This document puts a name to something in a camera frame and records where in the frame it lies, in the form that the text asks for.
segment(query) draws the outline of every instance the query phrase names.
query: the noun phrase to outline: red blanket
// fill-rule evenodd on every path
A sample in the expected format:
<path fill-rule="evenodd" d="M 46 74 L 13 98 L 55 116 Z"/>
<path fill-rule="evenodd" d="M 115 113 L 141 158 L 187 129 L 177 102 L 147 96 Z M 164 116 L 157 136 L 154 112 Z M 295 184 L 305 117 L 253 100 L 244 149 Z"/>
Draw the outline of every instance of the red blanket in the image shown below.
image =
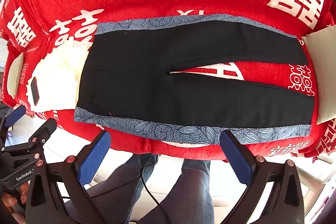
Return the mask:
<path fill-rule="evenodd" d="M 330 12 L 331 3 L 332 0 L 6 0 L 0 20 L 2 36 L 11 41 L 6 71 L 20 52 L 24 52 L 25 59 L 16 100 L 12 100 L 4 89 L 6 75 L 2 97 L 9 105 L 18 103 L 30 109 L 26 98 L 26 84 L 37 63 L 65 40 L 73 39 L 77 45 L 92 42 L 98 22 L 224 13 L 256 20 L 301 37 L 334 24 Z M 315 95 L 317 106 L 316 81 L 311 62 L 307 68 L 253 62 L 236 62 L 235 65 L 245 80 L 279 85 Z M 196 69 L 196 72 L 202 72 L 202 68 Z M 318 152 L 331 150 L 335 146 L 335 133 L 329 131 L 335 126 L 328 126 L 328 123 L 317 126 L 316 114 L 317 108 L 312 118 L 309 137 L 252 144 L 248 147 L 253 153 L 264 156 L 300 149 L 300 152 L 314 156 Z M 50 111 L 38 115 L 43 118 L 55 117 L 60 127 L 88 140 L 92 140 L 100 130 L 94 125 L 75 123 L 73 110 Z M 183 148 L 180 147 L 183 144 L 166 144 L 110 129 L 109 131 L 114 140 L 111 147 L 116 150 L 161 153 L 191 159 L 225 158 L 219 146 Z"/>

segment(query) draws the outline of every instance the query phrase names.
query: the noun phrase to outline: wire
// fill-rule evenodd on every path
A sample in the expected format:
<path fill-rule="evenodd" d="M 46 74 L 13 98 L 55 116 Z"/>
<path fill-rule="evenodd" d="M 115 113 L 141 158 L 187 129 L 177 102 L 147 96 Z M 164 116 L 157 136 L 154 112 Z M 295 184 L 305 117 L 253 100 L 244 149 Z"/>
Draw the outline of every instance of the wire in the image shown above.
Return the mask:
<path fill-rule="evenodd" d="M 155 197 L 151 194 L 151 192 L 148 190 L 148 188 L 147 188 L 147 186 L 146 186 L 146 183 L 145 183 L 145 181 L 144 181 L 144 179 L 143 179 L 143 172 L 144 172 L 145 168 L 146 168 L 146 167 L 150 167 L 150 166 L 155 165 L 155 164 L 158 162 L 158 159 L 159 159 L 159 157 L 157 156 L 157 159 L 156 159 L 155 163 L 150 164 L 150 165 L 143 165 L 143 156 L 142 156 L 142 162 L 141 162 L 141 165 L 142 165 L 142 166 L 141 166 L 141 169 L 140 169 L 140 176 L 139 176 L 139 177 L 137 177 L 136 179 L 131 180 L 130 182 L 127 182 L 127 183 L 125 183 L 125 184 L 123 184 L 123 185 L 120 185 L 120 186 L 118 186 L 118 187 L 116 187 L 116 188 L 113 188 L 113 189 L 107 190 L 107 191 L 105 191 L 105 192 L 103 192 L 103 193 L 101 193 L 101 194 L 92 196 L 91 199 L 98 198 L 98 197 L 100 197 L 100 196 L 102 196 L 102 195 L 105 195 L 105 194 L 107 194 L 107 193 L 111 193 L 111 192 L 113 192 L 113 191 L 115 191 L 115 190 L 118 190 L 118 189 L 120 189 L 120 188 L 122 188 L 122 187 L 124 187 L 124 186 L 126 186 L 126 185 L 128 185 L 128 184 L 130 184 L 130 183 L 132 183 L 132 182 L 134 182 L 134 181 L 136 181 L 136 180 L 138 180 L 138 179 L 141 179 L 141 181 L 142 181 L 142 183 L 143 183 L 143 186 L 145 187 L 147 193 L 150 195 L 150 197 L 155 201 L 155 203 L 156 203 L 156 204 L 158 205 L 158 207 L 161 209 L 161 211 L 162 211 L 163 214 L 165 215 L 165 217 L 166 217 L 168 223 L 171 224 L 171 221 L 170 221 L 170 218 L 169 218 L 168 214 L 167 214 L 166 211 L 162 208 L 162 206 L 160 205 L 160 203 L 155 199 Z"/>

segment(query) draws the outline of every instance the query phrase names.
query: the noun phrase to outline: folded cloth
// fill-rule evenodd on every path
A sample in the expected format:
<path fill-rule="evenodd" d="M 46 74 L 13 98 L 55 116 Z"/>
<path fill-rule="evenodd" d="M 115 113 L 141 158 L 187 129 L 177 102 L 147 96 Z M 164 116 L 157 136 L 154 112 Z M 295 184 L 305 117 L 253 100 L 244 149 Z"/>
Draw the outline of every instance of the folded cloth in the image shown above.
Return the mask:
<path fill-rule="evenodd" d="M 78 101 L 79 83 L 89 46 L 73 47 L 65 42 L 42 59 L 28 80 L 27 96 L 31 110 L 74 109 Z M 39 101 L 34 105 L 31 83 L 36 77 Z"/>

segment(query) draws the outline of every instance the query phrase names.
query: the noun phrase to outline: pants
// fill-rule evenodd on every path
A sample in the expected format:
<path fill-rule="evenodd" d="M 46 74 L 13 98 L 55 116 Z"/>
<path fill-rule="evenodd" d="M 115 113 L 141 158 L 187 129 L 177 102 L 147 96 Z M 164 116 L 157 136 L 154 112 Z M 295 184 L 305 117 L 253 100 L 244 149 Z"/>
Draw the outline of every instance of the pants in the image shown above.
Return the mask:
<path fill-rule="evenodd" d="M 106 181 L 88 189 L 88 194 L 93 197 L 132 181 L 92 199 L 111 224 L 129 224 L 133 207 L 143 189 L 143 183 L 139 178 L 141 167 L 148 166 L 143 171 L 146 183 L 154 170 L 157 158 L 157 155 L 151 153 L 134 154 Z M 214 224 L 214 207 L 209 192 L 209 169 L 209 160 L 184 160 L 182 174 L 160 203 L 171 224 Z M 66 207 L 75 221 L 83 223 L 71 201 L 66 203 Z M 159 207 L 151 210 L 137 222 L 137 224 L 151 223 L 170 224 Z"/>

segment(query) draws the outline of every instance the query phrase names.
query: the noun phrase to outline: jeans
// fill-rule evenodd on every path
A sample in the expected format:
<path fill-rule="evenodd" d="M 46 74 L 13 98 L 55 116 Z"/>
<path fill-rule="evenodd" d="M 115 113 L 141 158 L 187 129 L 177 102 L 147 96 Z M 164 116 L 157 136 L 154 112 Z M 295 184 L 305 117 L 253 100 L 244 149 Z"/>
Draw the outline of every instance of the jeans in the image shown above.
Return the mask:
<path fill-rule="evenodd" d="M 115 189 L 92 200 L 110 224 L 129 224 L 135 203 L 140 198 L 143 183 L 151 176 L 158 156 L 151 153 L 133 154 L 110 177 L 88 189 L 89 196 L 96 196 Z M 214 207 L 209 192 L 210 161 L 184 160 L 182 174 L 166 198 L 160 203 L 169 217 L 158 206 L 141 218 L 137 224 L 214 224 Z M 71 201 L 66 203 L 69 215 L 83 223 Z"/>

